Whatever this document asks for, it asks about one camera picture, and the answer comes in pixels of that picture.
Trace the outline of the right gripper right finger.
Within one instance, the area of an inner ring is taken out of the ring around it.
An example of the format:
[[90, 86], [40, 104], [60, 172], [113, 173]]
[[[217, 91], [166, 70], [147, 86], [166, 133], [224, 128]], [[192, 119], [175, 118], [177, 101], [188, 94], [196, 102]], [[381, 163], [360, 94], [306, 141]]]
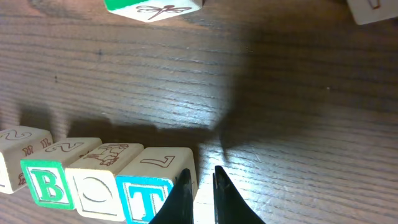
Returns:
[[213, 173], [216, 224], [265, 224], [248, 206], [221, 166]]

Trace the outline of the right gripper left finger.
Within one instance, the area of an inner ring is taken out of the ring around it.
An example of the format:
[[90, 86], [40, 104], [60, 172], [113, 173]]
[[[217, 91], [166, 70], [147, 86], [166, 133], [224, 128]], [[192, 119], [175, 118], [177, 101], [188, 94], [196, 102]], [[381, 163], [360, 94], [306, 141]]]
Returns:
[[190, 170], [181, 171], [162, 208], [149, 224], [193, 224], [193, 190]]

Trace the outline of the blue T block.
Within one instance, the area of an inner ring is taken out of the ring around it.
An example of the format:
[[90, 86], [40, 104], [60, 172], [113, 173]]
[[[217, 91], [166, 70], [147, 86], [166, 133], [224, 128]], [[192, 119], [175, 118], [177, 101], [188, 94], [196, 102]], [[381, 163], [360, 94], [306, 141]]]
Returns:
[[193, 152], [188, 147], [147, 147], [117, 176], [127, 223], [149, 223], [159, 212], [181, 171], [190, 170], [193, 196], [198, 185]]

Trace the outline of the yellow O block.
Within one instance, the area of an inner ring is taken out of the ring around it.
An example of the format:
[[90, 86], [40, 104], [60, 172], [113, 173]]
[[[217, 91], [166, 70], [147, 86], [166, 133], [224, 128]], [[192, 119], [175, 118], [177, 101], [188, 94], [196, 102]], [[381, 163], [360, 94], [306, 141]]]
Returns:
[[65, 169], [77, 212], [88, 218], [125, 220], [116, 176], [142, 151], [139, 143], [106, 143]]
[[1, 193], [13, 194], [26, 185], [21, 159], [53, 143], [44, 129], [13, 126], [1, 131]]

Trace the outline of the green B block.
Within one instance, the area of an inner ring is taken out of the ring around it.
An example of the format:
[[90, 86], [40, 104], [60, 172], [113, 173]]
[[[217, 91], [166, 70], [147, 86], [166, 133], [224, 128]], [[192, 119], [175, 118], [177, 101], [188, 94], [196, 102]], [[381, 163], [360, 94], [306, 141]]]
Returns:
[[21, 159], [34, 202], [40, 207], [74, 210], [65, 169], [101, 144], [100, 138], [65, 138]]

